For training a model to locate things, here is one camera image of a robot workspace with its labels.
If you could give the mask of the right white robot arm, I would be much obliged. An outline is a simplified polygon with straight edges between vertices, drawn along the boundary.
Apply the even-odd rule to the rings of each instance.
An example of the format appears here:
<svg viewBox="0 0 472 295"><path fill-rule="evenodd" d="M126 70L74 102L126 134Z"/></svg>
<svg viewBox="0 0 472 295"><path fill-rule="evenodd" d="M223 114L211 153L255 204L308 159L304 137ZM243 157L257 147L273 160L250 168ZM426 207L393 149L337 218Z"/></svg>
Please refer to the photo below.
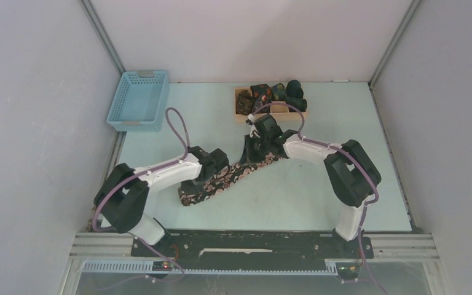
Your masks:
<svg viewBox="0 0 472 295"><path fill-rule="evenodd" d="M356 237L364 223L364 211L379 199L377 186L382 177L377 167L355 140L341 145L322 143L301 136L295 130L282 131L269 114L250 114L246 123L251 131L245 137L242 160L265 161L267 156L278 159L304 160L325 167L332 189L341 202L338 234L332 241L336 254L348 257L358 247Z"/></svg>

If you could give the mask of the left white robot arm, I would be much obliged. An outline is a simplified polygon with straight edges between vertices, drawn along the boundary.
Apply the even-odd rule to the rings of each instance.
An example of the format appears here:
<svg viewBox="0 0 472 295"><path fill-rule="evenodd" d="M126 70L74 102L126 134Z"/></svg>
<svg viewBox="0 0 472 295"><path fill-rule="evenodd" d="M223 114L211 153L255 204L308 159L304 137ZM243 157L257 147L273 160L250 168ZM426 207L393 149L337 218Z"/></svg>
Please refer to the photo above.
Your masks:
<svg viewBox="0 0 472 295"><path fill-rule="evenodd" d="M169 250L170 240L164 226L144 212L149 194L179 184L180 193L196 196L228 166L229 159L221 149L206 152L198 146L153 167L119 164L94 199L96 212L103 215L110 229L142 239L153 255L162 256Z"/></svg>

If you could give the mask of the rose patterned necktie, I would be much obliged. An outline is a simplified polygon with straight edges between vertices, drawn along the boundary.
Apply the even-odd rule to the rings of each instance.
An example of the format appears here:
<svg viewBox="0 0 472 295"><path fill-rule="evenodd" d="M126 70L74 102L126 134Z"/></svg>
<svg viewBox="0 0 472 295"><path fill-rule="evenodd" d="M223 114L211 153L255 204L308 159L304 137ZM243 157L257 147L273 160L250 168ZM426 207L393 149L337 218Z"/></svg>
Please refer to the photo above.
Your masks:
<svg viewBox="0 0 472 295"><path fill-rule="evenodd" d="M235 163L229 167L223 168L220 173L215 174L213 178L205 184L201 184L195 192L187 191L186 188L181 186L178 189L179 201L184 207L207 201L215 195L218 195L236 185L246 176L281 160L285 160L285 158L269 153L265 156L265 159L262 162Z"/></svg>

